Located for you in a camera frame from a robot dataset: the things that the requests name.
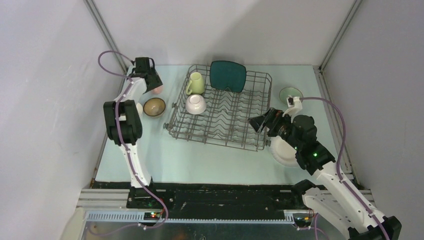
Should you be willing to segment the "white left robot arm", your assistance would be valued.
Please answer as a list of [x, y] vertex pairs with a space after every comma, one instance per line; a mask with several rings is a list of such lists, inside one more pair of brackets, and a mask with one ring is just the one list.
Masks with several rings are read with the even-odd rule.
[[106, 133], [122, 151], [131, 186], [145, 189], [151, 184], [152, 176], [139, 153], [138, 144], [143, 135], [143, 106], [139, 101], [143, 94], [162, 86], [163, 82], [151, 57], [137, 57], [126, 78], [128, 83], [119, 95], [103, 104]]

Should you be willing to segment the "brown dotted bowl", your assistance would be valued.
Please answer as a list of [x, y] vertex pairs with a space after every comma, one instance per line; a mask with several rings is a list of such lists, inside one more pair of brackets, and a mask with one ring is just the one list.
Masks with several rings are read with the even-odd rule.
[[161, 117], [166, 110], [166, 103], [162, 98], [153, 97], [147, 100], [143, 105], [143, 112], [151, 118]]

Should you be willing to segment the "pink mug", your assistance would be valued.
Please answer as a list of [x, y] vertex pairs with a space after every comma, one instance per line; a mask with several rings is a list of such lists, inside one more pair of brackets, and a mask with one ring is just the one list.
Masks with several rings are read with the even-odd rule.
[[159, 95], [163, 92], [163, 89], [164, 89], [164, 86], [160, 85], [160, 86], [154, 88], [151, 92], [155, 95]]

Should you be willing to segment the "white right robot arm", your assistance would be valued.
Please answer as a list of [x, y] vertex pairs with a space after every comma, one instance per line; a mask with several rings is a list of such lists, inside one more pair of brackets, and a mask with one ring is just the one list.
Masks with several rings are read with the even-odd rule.
[[334, 198], [325, 199], [318, 187], [303, 180], [292, 188], [291, 204], [308, 207], [325, 218], [348, 240], [397, 240], [402, 224], [395, 216], [387, 217], [367, 200], [337, 165], [335, 157], [317, 140], [317, 127], [311, 116], [284, 116], [271, 107], [265, 114], [251, 117], [248, 123], [256, 133], [267, 128], [295, 149], [295, 158]]

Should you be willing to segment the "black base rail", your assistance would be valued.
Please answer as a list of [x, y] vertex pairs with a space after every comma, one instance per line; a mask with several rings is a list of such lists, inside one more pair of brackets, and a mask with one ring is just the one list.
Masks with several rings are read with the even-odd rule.
[[78, 207], [93, 220], [168, 223], [287, 223], [312, 217], [292, 185], [95, 182], [83, 189]]

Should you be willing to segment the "small white bowl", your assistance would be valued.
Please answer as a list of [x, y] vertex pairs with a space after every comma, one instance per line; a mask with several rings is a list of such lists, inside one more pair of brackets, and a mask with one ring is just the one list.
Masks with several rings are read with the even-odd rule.
[[206, 108], [206, 101], [204, 97], [199, 94], [190, 95], [185, 103], [186, 111], [192, 115], [202, 114], [206, 110]]

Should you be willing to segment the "teal square plate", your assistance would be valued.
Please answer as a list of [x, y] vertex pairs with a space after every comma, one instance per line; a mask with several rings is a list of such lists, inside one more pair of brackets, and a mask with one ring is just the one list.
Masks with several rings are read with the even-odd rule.
[[210, 64], [209, 80], [214, 89], [240, 93], [246, 79], [247, 69], [242, 64], [227, 60], [215, 60]]

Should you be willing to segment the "green ceramic bowl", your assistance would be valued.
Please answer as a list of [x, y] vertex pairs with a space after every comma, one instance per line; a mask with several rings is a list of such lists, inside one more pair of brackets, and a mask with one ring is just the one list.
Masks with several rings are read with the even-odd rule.
[[302, 92], [298, 88], [288, 86], [288, 87], [284, 87], [284, 88], [282, 88], [280, 90], [278, 97], [279, 97], [279, 100], [282, 103], [285, 103], [286, 104], [288, 97], [299, 97], [299, 98], [303, 98], [304, 96], [303, 96]]

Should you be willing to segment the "large white plate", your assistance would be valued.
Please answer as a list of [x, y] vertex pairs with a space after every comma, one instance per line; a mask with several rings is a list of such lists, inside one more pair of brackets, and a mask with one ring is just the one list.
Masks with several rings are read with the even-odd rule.
[[270, 153], [279, 164], [289, 168], [299, 167], [296, 159], [297, 151], [292, 146], [279, 136], [272, 137], [270, 141]]

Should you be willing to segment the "light green mug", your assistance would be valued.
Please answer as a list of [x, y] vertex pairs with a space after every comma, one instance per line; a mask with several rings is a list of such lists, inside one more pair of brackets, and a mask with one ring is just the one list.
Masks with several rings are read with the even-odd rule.
[[185, 92], [187, 95], [202, 95], [205, 92], [205, 80], [201, 73], [190, 74]]

